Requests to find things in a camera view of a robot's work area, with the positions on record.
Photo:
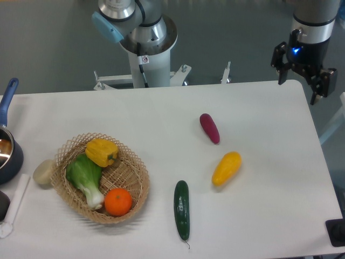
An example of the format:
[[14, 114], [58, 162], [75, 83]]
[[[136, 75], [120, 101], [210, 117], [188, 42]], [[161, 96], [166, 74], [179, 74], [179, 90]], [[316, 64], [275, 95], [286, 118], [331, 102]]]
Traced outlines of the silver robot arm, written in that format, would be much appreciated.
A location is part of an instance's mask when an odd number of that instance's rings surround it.
[[337, 69], [323, 67], [340, 1], [298, 1], [293, 13], [289, 41], [277, 45], [271, 66], [283, 84], [291, 70], [312, 89], [310, 104], [335, 90]]

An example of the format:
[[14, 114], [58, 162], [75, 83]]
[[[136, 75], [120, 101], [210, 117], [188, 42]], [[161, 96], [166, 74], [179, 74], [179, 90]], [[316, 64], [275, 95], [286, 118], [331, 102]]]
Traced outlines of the silver robot base column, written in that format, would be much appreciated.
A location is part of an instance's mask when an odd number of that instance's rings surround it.
[[170, 86], [170, 55], [177, 41], [161, 1], [99, 1], [92, 14], [97, 30], [127, 52], [135, 88]]

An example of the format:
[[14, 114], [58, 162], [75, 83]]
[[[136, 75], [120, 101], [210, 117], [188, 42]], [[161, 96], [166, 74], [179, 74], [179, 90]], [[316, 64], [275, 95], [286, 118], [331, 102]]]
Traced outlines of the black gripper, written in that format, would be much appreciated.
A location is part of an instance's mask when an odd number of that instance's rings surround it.
[[316, 104], [321, 98], [328, 97], [334, 92], [337, 81], [337, 69], [323, 69], [329, 39], [319, 43], [303, 43], [298, 40], [301, 29], [295, 29], [290, 33], [288, 49], [287, 43], [282, 42], [274, 48], [271, 66], [278, 73], [278, 84], [282, 85], [286, 79], [288, 70], [310, 79], [308, 85], [312, 89], [310, 104]]

